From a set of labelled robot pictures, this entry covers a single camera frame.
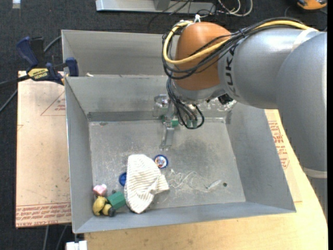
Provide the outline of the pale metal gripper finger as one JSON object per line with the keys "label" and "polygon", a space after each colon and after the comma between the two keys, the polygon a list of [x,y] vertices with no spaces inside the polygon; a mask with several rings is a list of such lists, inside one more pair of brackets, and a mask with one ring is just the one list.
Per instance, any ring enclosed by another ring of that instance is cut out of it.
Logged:
{"label": "pale metal gripper finger", "polygon": [[154,97],[153,116],[169,116],[169,97],[167,94],[159,94]]}
{"label": "pale metal gripper finger", "polygon": [[165,126],[163,128],[162,141],[160,144],[161,149],[167,149],[172,146],[174,137],[174,128]]}

